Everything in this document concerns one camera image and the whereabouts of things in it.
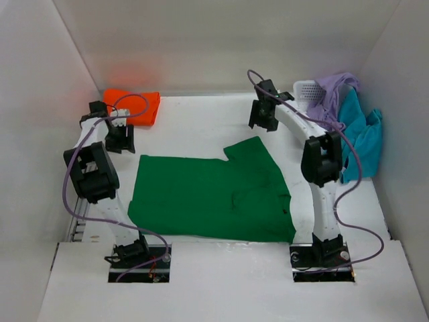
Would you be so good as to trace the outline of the orange t shirt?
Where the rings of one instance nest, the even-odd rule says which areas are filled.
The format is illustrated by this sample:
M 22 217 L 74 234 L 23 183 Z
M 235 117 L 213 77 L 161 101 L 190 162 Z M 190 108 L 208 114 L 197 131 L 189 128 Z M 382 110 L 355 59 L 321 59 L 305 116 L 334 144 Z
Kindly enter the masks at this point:
M 127 118 L 127 125 L 151 127 L 156 121 L 160 106 L 160 93 L 132 93 L 119 89 L 107 89 L 103 93 L 103 100 L 110 115 L 112 109 L 128 109 L 131 115 L 139 116 Z

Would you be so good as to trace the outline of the green t shirt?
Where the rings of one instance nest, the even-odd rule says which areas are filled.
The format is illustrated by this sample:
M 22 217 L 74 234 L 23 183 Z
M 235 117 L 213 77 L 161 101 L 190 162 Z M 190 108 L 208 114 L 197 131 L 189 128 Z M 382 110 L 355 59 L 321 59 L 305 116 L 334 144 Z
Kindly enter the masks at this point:
M 292 196 L 261 139 L 223 152 L 225 160 L 142 155 L 130 220 L 161 235 L 292 243 Z

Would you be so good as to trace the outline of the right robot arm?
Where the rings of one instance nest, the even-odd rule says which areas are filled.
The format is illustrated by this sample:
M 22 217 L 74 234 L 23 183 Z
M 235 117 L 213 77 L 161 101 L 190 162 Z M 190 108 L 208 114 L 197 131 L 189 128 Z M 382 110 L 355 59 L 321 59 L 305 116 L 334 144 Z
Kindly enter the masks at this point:
M 279 93 L 272 80 L 261 80 L 254 86 L 254 100 L 249 127 L 259 126 L 275 131 L 284 124 L 303 145 L 301 172 L 310 186 L 314 209 L 311 244 L 290 246 L 292 268 L 295 271 L 324 270 L 349 261 L 338 220 L 334 214 L 334 185 L 342 168 L 341 137 L 327 132 L 298 109 L 281 104 L 292 96 Z

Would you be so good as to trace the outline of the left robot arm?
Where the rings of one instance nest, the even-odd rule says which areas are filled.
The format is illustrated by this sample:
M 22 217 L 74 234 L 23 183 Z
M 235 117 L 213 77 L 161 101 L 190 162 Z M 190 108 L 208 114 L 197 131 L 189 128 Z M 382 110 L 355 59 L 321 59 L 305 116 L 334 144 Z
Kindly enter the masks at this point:
M 129 110 L 113 113 L 109 117 L 107 104 L 102 101 L 89 103 L 90 113 L 80 119 L 81 135 L 75 147 L 63 153 L 70 166 L 70 178 L 76 194 L 93 204 L 108 221 L 115 236 L 113 254 L 105 260 L 113 268 L 130 268 L 150 258 L 149 246 L 142 232 L 136 230 L 119 198 L 119 177 L 110 152 L 123 150 L 135 153 L 134 125 L 128 125 Z

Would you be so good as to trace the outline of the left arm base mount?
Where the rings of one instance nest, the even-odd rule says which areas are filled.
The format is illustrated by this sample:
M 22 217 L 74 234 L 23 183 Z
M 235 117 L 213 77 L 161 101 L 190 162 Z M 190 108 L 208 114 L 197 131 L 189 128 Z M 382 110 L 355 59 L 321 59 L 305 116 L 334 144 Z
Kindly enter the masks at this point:
M 170 265 L 172 249 L 169 247 L 167 259 L 165 246 L 148 246 L 142 248 L 137 244 L 114 246 L 112 254 L 105 256 L 109 263 L 108 282 L 120 283 L 168 283 L 170 281 Z

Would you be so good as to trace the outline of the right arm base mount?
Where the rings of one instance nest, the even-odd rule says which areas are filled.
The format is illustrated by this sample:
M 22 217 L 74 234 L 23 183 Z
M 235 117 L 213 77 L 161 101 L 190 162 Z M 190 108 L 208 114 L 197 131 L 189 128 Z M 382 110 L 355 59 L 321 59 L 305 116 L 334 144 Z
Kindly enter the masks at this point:
M 290 263 L 294 282 L 354 282 L 346 244 L 332 254 L 320 257 L 312 244 L 292 244 Z

